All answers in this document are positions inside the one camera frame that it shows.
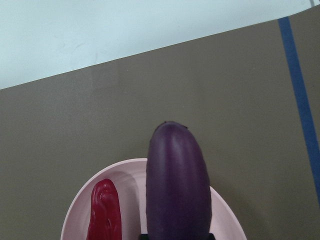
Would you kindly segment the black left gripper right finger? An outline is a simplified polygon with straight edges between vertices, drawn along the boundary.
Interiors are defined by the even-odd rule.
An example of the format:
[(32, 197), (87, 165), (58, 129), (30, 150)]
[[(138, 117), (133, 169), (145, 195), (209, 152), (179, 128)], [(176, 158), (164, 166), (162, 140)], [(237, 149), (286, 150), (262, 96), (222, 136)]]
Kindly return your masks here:
[(208, 240), (215, 240), (215, 236), (212, 233), (209, 233)]

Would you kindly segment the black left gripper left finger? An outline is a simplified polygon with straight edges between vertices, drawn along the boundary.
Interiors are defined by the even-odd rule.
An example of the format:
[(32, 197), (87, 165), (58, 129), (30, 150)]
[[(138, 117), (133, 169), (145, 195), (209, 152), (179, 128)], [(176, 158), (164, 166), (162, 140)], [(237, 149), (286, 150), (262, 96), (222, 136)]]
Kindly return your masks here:
[(149, 235), (147, 233), (141, 233), (138, 236), (138, 240), (149, 240)]

